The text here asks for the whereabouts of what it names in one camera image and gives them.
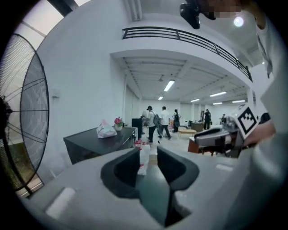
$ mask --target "flower pot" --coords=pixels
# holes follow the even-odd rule
[[[115,130],[116,131],[121,131],[122,130],[122,128],[123,128],[123,126],[121,125],[121,126],[117,126],[117,125],[115,125]]]

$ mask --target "standing fan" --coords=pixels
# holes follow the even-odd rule
[[[32,45],[14,34],[0,62],[0,161],[14,190],[25,188],[41,163],[48,135],[49,96]]]

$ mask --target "camera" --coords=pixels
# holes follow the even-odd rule
[[[194,29],[200,28],[199,14],[204,14],[208,19],[215,20],[214,12],[207,12],[203,10],[204,0],[186,0],[187,3],[180,5],[180,15],[184,18]]]

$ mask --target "backpack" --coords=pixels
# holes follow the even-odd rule
[[[178,114],[175,114],[174,119],[175,119],[175,121],[179,121],[179,115],[178,115]]]
[[[161,120],[160,120],[160,117],[158,116],[158,114],[155,114],[154,113],[154,119],[153,119],[153,123],[155,124],[155,125],[161,125]]]

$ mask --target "balcony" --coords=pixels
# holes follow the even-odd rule
[[[232,65],[237,67],[247,78],[249,78],[251,82],[253,82],[248,66],[244,66],[240,61],[238,61],[236,57],[227,52],[225,49],[201,36],[165,27],[131,27],[123,29],[123,33],[123,40],[140,37],[158,37],[180,40],[200,46],[229,61]]]

